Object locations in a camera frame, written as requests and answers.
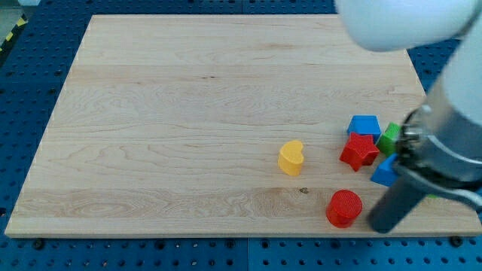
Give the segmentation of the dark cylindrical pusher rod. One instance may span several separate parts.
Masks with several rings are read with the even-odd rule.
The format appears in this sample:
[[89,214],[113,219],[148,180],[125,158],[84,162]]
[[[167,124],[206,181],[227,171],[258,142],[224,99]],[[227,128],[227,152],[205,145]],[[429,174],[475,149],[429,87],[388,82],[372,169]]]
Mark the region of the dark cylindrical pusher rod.
[[378,233],[392,231],[428,194],[401,176],[371,209],[368,224]]

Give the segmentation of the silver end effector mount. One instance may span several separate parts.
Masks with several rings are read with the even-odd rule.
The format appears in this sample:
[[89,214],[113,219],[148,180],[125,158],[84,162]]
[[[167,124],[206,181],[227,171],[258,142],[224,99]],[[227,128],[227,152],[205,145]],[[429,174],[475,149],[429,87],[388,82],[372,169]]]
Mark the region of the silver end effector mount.
[[481,210],[481,124],[453,103],[442,80],[402,124],[395,171],[409,207],[433,194]]

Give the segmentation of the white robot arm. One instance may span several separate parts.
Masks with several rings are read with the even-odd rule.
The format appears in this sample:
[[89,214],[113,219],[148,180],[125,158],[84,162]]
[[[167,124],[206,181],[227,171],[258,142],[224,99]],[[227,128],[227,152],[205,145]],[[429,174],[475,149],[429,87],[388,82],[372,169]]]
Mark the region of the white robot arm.
[[398,180],[372,208],[371,228],[388,233],[429,194],[479,212],[480,1],[338,0],[335,5],[350,37],[366,50],[400,50],[459,39],[426,99],[401,126],[393,165]]

